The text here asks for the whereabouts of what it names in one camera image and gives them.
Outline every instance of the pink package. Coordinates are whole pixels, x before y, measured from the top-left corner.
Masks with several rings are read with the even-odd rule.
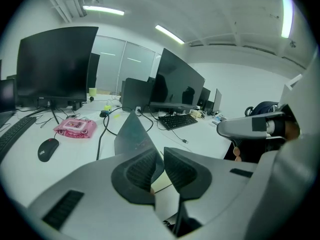
[[[60,135],[75,138],[75,139],[88,139],[91,138],[97,124],[93,120],[79,120],[74,118],[68,118],[63,120],[53,130]]]

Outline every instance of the black keyboard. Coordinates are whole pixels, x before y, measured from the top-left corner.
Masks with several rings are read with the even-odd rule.
[[[9,149],[15,144],[20,136],[37,120],[36,117],[24,117],[16,122],[9,130],[0,137],[0,163]]]
[[[164,125],[167,130],[172,130],[184,126],[189,126],[195,123],[198,123],[196,119],[194,119],[189,114],[184,115],[173,115],[173,116],[160,116],[159,121]]]

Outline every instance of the desk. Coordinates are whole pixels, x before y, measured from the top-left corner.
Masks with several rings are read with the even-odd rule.
[[[113,99],[114,97],[114,95],[97,94],[94,97],[95,101],[88,101],[76,111],[77,114],[81,114],[78,118],[98,112],[107,104],[112,105],[113,109],[116,106],[121,106],[119,101]],[[68,115],[73,114],[70,108],[63,110]],[[7,123],[11,123],[10,126],[12,126],[19,120],[18,118],[22,118],[28,113],[32,113],[32,111],[20,112],[17,110],[17,114]],[[55,111],[55,114],[63,119],[66,118],[66,115],[59,110]],[[36,123],[44,122],[53,117],[50,110],[38,115],[43,116]],[[145,115],[155,121],[149,113]],[[118,133],[128,116],[128,112],[118,109],[110,115],[108,128],[112,132]],[[146,130],[151,126],[151,122],[145,117],[141,116],[139,120]],[[90,139],[73,139],[57,134],[55,138],[60,143],[59,147],[48,162],[41,162],[37,155],[38,148],[42,142],[54,137],[53,128],[57,126],[57,123],[53,118],[43,128],[40,126],[41,124],[33,124],[12,146],[0,165],[0,177],[8,195],[25,207],[28,207],[44,190],[75,169],[95,161],[99,137],[104,130],[103,124],[98,125]],[[198,119],[198,123],[178,128],[174,132],[189,143],[183,143],[172,131],[159,130],[156,122],[148,134],[159,151],[163,152],[164,147],[178,148],[219,159],[224,158],[231,143],[218,135],[216,128],[210,125],[210,120]],[[114,135],[105,132],[101,139],[100,160],[115,155],[115,138]],[[155,196],[156,213],[161,220],[177,212],[179,195],[172,185],[157,192]]]

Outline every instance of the ceiling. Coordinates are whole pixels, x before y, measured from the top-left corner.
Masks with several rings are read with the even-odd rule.
[[[234,45],[262,49],[306,68],[316,41],[297,7],[289,38],[282,38],[282,0],[84,0],[125,11],[124,16],[88,11],[99,20],[132,31],[152,34],[161,25],[185,46]]]

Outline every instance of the fluorescent light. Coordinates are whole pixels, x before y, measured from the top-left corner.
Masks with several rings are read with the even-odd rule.
[[[294,6],[292,0],[282,0],[283,2],[283,25],[281,36],[289,38],[292,21],[294,17]]]
[[[185,42],[182,41],[179,37],[175,36],[174,34],[172,34],[171,32],[169,32],[168,30],[166,30],[165,28],[163,28],[160,25],[157,25],[155,27],[157,30],[160,30],[162,33],[165,33],[167,36],[171,37],[172,39],[176,40],[179,44],[183,45]]]
[[[106,55],[112,55],[112,56],[116,56],[115,54],[112,53],[106,53],[106,52],[100,52],[101,54],[106,54]]]
[[[140,60],[136,60],[136,59],[133,59],[133,58],[127,58],[128,60],[132,60],[132,61],[135,61],[135,62],[141,62]]]
[[[104,12],[104,13],[112,13],[112,14],[118,14],[118,15],[124,15],[125,12],[121,10],[106,8],[106,7],[100,7],[100,6],[91,6],[91,5],[85,5],[83,6],[83,9],[88,11],[98,11],[98,12]]]

